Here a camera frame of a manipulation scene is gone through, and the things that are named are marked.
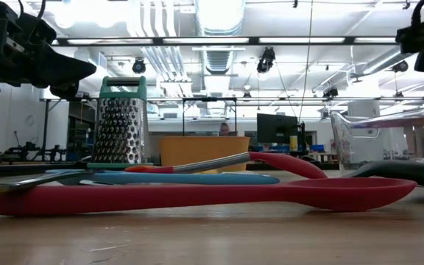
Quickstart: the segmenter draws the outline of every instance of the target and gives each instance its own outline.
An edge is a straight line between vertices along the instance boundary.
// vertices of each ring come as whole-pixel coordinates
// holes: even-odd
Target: red spatula
[[[365,211],[405,197],[417,184],[386,178],[300,180],[275,185],[40,186],[0,194],[0,215],[54,216],[241,202],[296,202]]]
[[[312,163],[294,158],[291,155],[272,154],[264,152],[245,152],[231,155],[224,158],[217,158],[197,163],[190,163],[181,166],[159,166],[145,167],[132,166],[125,169],[127,172],[142,173],[194,173],[205,170],[218,169],[223,166],[232,166],[239,163],[246,163],[254,160],[262,160],[275,168],[286,170],[303,177],[317,179],[326,178],[326,174]]]

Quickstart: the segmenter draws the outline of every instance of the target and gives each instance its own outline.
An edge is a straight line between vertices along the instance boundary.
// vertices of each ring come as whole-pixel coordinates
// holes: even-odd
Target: table surface
[[[0,216],[0,264],[424,264],[424,188],[363,213],[276,202]]]

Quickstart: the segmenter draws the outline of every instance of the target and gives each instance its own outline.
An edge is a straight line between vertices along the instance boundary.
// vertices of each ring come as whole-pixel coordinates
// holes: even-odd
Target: person
[[[226,123],[220,124],[219,136],[228,136],[229,133],[230,133],[230,128],[228,127],[228,124]]]

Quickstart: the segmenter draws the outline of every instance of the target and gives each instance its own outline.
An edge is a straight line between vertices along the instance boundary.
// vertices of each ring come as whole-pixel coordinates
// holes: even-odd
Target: box grater
[[[145,77],[105,77],[97,105],[93,163],[148,163]]]

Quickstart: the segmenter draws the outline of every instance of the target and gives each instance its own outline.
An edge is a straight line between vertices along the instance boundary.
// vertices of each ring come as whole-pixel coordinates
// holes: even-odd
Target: blue handle
[[[58,173],[62,170],[48,170],[46,173]],[[128,183],[188,183],[208,185],[260,185],[276,184],[279,179],[258,174],[152,174],[105,171],[91,176],[72,177],[58,180],[63,185],[78,185],[81,180],[91,180],[101,183],[128,184]]]

